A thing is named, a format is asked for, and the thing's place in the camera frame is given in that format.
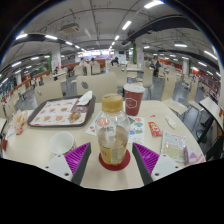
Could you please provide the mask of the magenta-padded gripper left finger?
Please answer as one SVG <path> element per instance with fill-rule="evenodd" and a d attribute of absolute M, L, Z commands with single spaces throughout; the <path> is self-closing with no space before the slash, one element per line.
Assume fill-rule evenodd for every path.
<path fill-rule="evenodd" d="M 91 143 L 81 145 L 65 155 L 54 156 L 44 170 L 79 185 L 91 154 Z"/>

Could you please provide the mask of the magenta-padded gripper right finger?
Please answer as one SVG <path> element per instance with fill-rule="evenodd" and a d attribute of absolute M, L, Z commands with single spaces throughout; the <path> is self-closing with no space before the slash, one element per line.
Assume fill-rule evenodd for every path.
<path fill-rule="evenodd" d="M 132 145 L 132 153 L 137 162 L 144 185 L 150 184 L 182 169 L 182 167 L 167 154 L 159 155 L 137 143 Z"/>

